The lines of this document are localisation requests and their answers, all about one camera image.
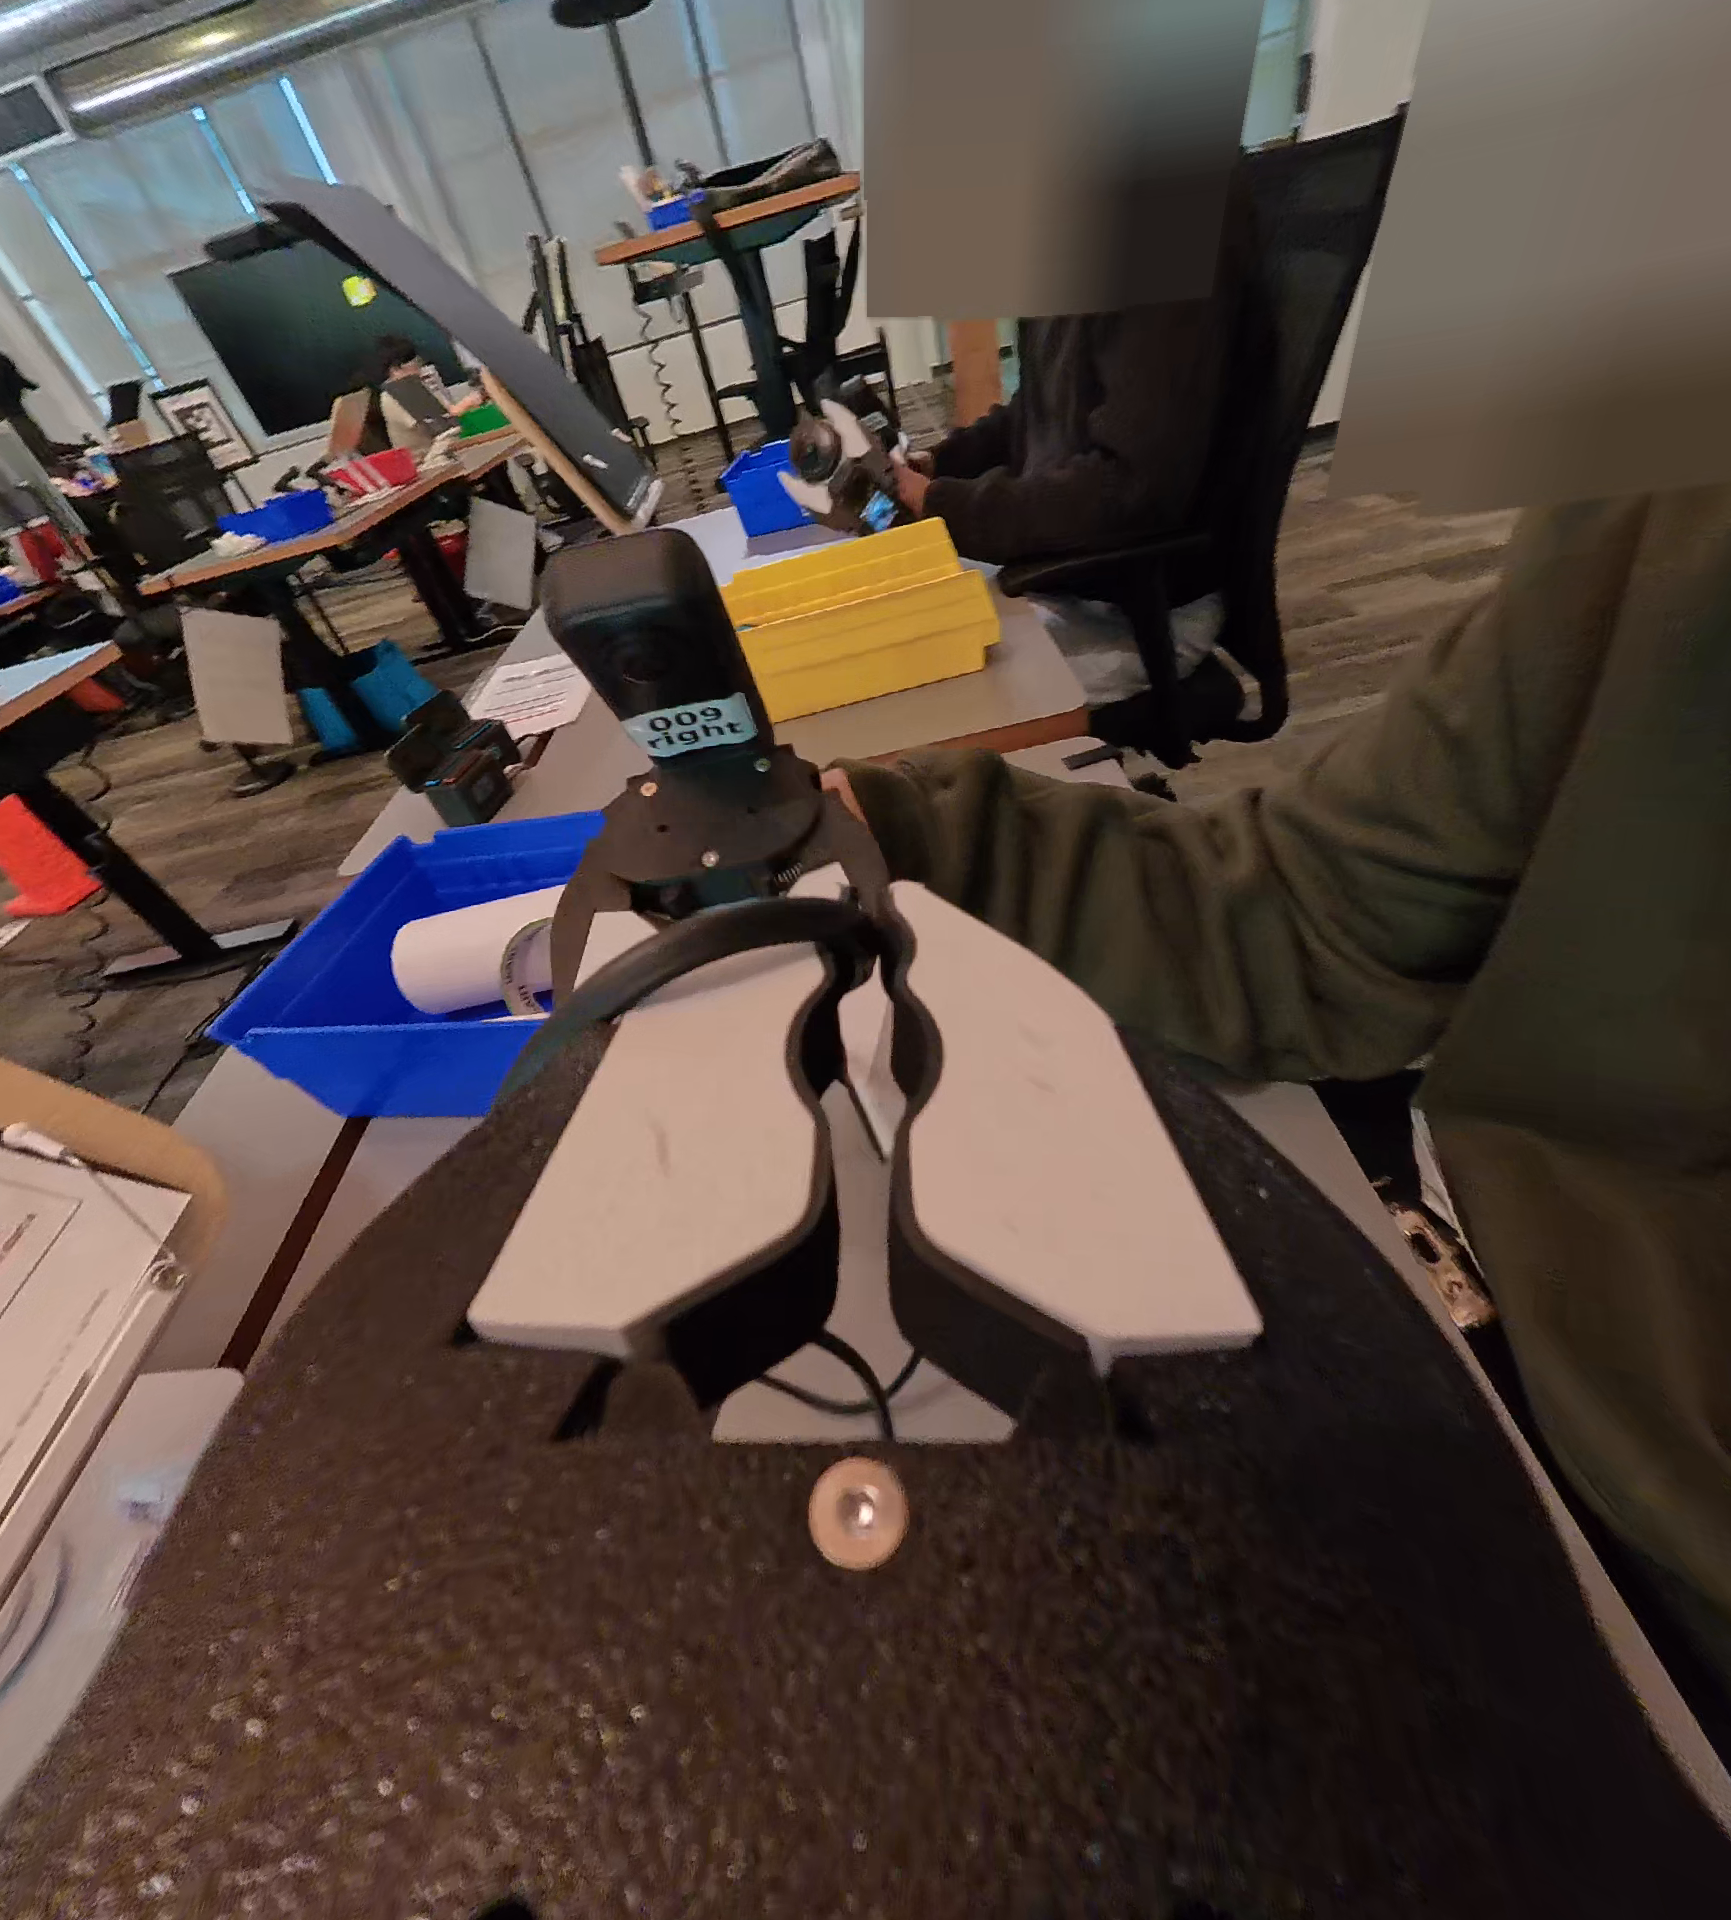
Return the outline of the blue plastic bin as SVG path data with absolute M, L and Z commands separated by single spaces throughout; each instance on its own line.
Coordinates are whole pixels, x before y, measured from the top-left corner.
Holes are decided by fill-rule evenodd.
M 393 943 L 417 920 L 567 881 L 593 810 L 391 838 L 214 1017 L 208 1036 L 341 1118 L 479 1118 L 541 1016 L 417 1007 Z

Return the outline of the wooden standing desk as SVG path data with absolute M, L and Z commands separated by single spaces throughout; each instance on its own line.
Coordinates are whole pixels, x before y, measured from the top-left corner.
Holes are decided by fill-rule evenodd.
M 737 319 L 751 357 L 747 398 L 771 441 L 785 439 L 805 403 L 835 369 L 861 280 L 861 178 L 829 142 L 815 140 L 765 162 L 741 165 L 729 180 L 687 186 L 675 197 L 679 218 L 599 245 L 603 268 L 673 270 L 717 263 L 733 288 Z M 851 216 L 851 233 L 803 245 L 803 328 L 787 338 L 765 275 L 765 253 L 815 220 Z

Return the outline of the black battery charger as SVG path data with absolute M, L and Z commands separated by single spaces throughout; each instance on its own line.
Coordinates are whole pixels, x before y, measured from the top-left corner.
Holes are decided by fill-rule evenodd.
M 423 798 L 445 827 L 485 825 L 513 798 L 523 770 L 515 738 L 493 718 L 475 718 L 439 690 L 405 718 L 385 752 L 399 785 Z

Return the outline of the orange traffic cone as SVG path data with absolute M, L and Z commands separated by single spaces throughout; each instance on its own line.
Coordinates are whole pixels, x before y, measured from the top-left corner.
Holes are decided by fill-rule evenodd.
M 12 922 L 64 917 L 96 899 L 104 884 L 20 798 L 0 799 L 0 874 L 14 890 Z

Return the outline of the black floor lamp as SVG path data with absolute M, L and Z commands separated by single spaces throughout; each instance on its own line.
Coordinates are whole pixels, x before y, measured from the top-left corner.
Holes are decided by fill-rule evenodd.
M 621 35 L 621 24 L 643 14 L 653 2 L 549 2 L 551 20 L 567 31 L 599 31 L 603 35 L 613 79 L 633 132 L 637 159 L 643 168 L 653 165 L 653 144 L 645 125 L 643 108 L 637 95 L 627 47 Z

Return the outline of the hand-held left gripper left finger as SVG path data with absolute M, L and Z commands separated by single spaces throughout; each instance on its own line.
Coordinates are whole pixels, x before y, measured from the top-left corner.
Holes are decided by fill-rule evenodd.
M 829 1128 L 803 1041 L 817 947 L 713 961 L 627 1012 L 467 1308 L 487 1343 L 659 1363 L 709 1408 L 823 1330 Z

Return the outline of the yellow plastic bin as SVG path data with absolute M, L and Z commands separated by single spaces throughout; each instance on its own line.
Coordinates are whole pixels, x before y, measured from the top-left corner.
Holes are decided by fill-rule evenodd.
M 923 518 L 745 568 L 721 588 L 721 597 L 733 625 L 753 629 L 827 614 L 879 611 L 957 577 L 961 570 L 943 523 Z
M 729 611 L 777 726 L 973 676 L 999 637 L 991 589 L 973 570 L 777 614 L 759 614 L 751 589 Z

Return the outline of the printed paper sheet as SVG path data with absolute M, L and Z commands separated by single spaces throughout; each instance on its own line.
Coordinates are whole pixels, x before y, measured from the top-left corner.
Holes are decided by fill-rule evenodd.
M 515 740 L 539 738 L 573 722 L 589 699 L 587 676 L 563 653 L 507 662 L 465 699 L 481 722 L 495 722 Z

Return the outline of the black office chair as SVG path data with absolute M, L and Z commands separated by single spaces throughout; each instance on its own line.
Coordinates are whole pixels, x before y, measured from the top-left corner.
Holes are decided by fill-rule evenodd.
M 1237 300 L 1205 486 L 1165 537 L 1027 559 L 1009 597 L 1079 597 L 1125 615 L 1145 684 L 1093 704 L 1099 752 L 1181 770 L 1203 743 L 1259 743 L 1289 709 L 1277 536 L 1309 417 L 1381 223 L 1407 104 L 1243 162 L 1257 262 Z

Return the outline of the blue bag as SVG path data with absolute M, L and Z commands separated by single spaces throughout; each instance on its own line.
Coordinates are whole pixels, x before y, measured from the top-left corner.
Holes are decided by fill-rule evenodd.
M 433 684 L 411 656 L 393 639 L 379 637 L 347 656 L 343 690 L 302 684 L 296 691 L 302 720 L 319 757 L 357 756 L 375 749 L 351 723 L 365 715 L 377 741 L 389 746 L 405 729 L 409 715 L 443 688 Z

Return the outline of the wall television screen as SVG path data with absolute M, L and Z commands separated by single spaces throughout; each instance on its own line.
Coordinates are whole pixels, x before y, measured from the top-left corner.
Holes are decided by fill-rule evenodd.
M 168 282 L 268 436 L 325 422 L 335 399 L 377 386 L 395 343 L 401 363 L 445 386 L 465 377 L 439 323 L 365 268 L 274 221 L 222 233 Z

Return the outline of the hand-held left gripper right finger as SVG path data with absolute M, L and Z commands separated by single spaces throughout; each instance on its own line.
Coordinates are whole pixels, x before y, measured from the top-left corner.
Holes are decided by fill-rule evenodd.
M 885 1259 L 897 1328 L 1009 1419 L 1127 1363 L 1249 1347 L 1261 1308 L 1113 1017 L 913 880 L 885 899 L 903 1095 Z

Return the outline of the black tilted board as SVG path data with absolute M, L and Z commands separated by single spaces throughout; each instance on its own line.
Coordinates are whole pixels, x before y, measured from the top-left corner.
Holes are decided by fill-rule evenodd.
M 655 466 L 537 339 L 375 195 L 300 178 L 260 207 L 387 285 L 467 349 L 511 427 L 601 528 L 625 536 L 651 523 L 663 492 Z

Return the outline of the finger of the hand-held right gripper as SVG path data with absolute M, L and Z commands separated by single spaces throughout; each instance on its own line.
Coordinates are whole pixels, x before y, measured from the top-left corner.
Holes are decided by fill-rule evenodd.
M 907 1098 L 891 1068 L 893 1009 L 883 993 L 845 993 L 823 1005 L 823 1130 L 849 1130 L 877 1161 L 895 1157 Z

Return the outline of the white stand base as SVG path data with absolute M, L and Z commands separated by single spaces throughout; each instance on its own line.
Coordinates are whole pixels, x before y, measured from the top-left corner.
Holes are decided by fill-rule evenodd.
M 128 1618 L 200 1455 L 244 1389 L 228 1366 L 138 1378 L 0 1608 L 0 1795 L 62 1732 Z

